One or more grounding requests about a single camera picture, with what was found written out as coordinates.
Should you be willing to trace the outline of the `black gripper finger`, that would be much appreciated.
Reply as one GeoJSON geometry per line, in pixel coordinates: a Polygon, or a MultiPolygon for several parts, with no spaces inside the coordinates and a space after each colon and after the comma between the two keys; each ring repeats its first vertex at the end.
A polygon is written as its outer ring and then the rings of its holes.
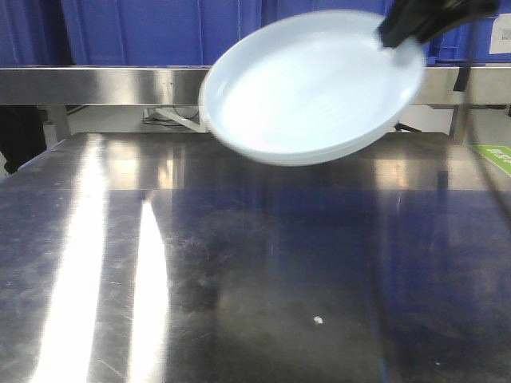
{"type": "Polygon", "coordinates": [[[408,38],[425,44],[466,23],[494,15],[496,0],[395,1],[378,26],[382,46],[394,49],[408,38]]]}

